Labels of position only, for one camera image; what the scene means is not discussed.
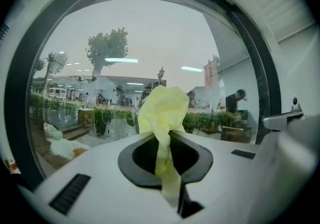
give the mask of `white wall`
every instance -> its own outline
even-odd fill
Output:
[[[320,114],[320,29],[317,24],[279,42],[284,56],[282,69],[286,72],[279,78],[282,112],[291,110],[295,95],[303,112]]]
[[[259,92],[254,67],[247,58],[219,73],[224,83],[225,95],[234,94],[237,90],[246,91],[247,101],[238,102],[238,110],[248,110],[248,127],[252,128],[251,138],[255,136],[259,121]]]

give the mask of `white machine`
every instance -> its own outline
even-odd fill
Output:
[[[319,28],[316,27],[314,34],[308,37],[309,41],[303,42],[306,44],[303,50],[290,52],[286,50],[288,44],[280,47],[275,38],[279,30],[272,29],[255,0],[167,0],[179,1],[179,4],[194,9],[203,8],[208,13],[219,5],[223,6],[222,9],[231,6],[228,7],[229,18],[238,30],[243,28],[246,31],[243,40],[254,44],[252,51],[257,51],[252,54],[265,53],[261,63],[258,63],[263,68],[255,70],[260,72],[262,81],[267,81],[264,88],[259,88],[268,102],[265,104],[266,111],[271,115],[264,119],[263,124],[277,131],[264,133],[260,145],[214,140],[174,131],[213,156],[213,164],[204,177],[185,185],[190,201],[199,203],[202,209],[183,218],[166,202],[158,189],[139,187],[123,175],[118,165],[120,153],[133,143],[146,140],[150,133],[92,148],[44,180],[29,150],[29,129],[25,119],[27,101],[16,98],[26,94],[30,77],[17,74],[30,73],[36,55],[65,16],[99,1],[104,0],[32,0],[18,13],[0,46],[0,112],[4,113],[4,118],[0,119],[0,131],[6,131],[6,136],[1,138],[1,157],[15,158],[25,179],[32,173],[32,192],[24,187],[19,188],[29,204],[46,221],[54,224],[262,224],[281,214],[312,176],[319,161],[320,85],[315,79],[320,77]],[[295,38],[291,43],[299,40],[303,38]],[[34,55],[25,54],[26,44],[30,47],[29,53]],[[13,88],[6,84],[7,80],[14,82],[14,88],[21,88],[21,93],[15,96]],[[288,117],[302,113],[281,114],[289,111],[284,109],[287,87],[298,97],[304,116],[289,125]],[[22,114],[13,116],[12,106],[19,108]],[[13,118],[16,118],[15,123],[21,122],[27,128],[14,130],[10,127]],[[14,141],[13,134],[21,139]],[[77,192],[76,200],[72,201],[72,207],[64,214],[63,206],[51,206],[57,202],[57,195],[62,195],[61,192],[72,181],[82,187]]]

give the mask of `ceiling light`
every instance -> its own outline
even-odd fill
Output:
[[[106,62],[132,62],[138,63],[136,58],[105,58]]]
[[[202,72],[202,71],[204,71],[204,70],[201,69],[201,68],[190,67],[190,66],[182,66],[181,69],[182,69],[182,70],[195,71],[195,72]]]
[[[143,86],[143,83],[139,83],[139,82],[127,82],[127,85],[136,85],[136,86]]]

